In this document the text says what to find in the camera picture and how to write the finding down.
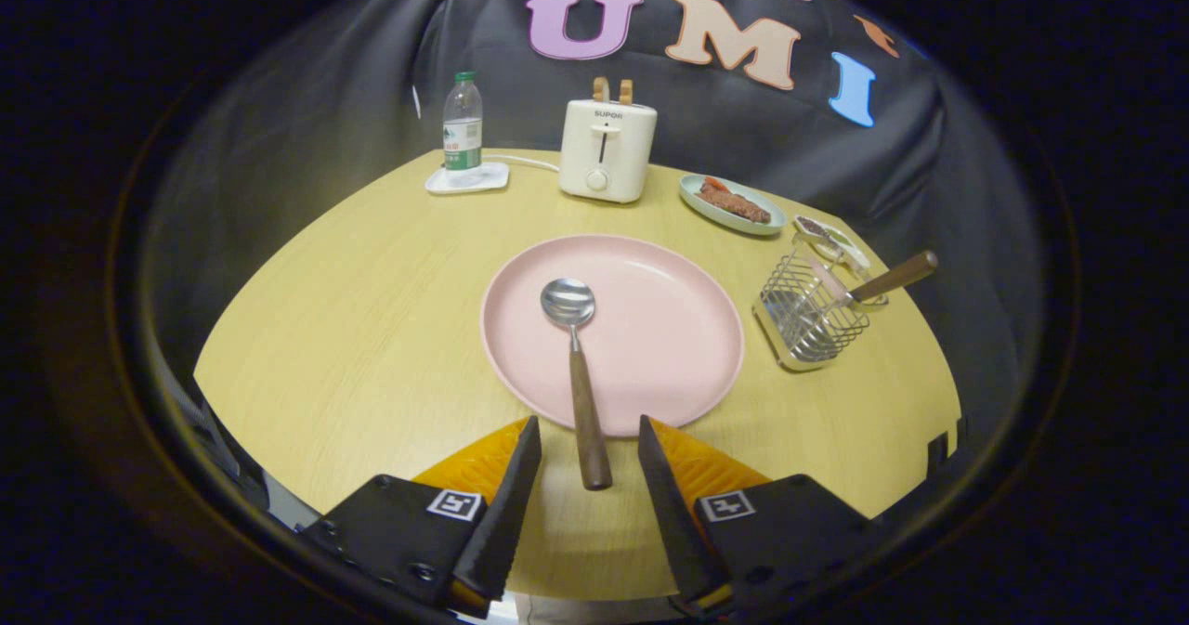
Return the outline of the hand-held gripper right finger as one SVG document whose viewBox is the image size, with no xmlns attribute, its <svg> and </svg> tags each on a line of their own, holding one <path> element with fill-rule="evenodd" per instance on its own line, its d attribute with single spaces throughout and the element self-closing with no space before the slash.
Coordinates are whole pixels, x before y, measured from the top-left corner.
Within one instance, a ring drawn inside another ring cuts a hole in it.
<svg viewBox="0 0 1189 625">
<path fill-rule="evenodd" d="M 781 619 L 881 541 L 813 476 L 769 478 L 649 416 L 638 461 L 684 608 L 699 619 Z"/>
</svg>

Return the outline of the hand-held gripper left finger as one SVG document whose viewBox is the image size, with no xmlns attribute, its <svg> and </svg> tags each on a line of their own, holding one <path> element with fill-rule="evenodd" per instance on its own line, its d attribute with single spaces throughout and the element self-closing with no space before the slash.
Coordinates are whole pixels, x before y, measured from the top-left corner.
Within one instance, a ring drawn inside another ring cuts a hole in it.
<svg viewBox="0 0 1189 625">
<path fill-rule="evenodd" d="M 383 591 L 483 618 L 504 594 L 541 456 L 527 416 L 419 476 L 371 476 L 301 536 Z"/>
</svg>

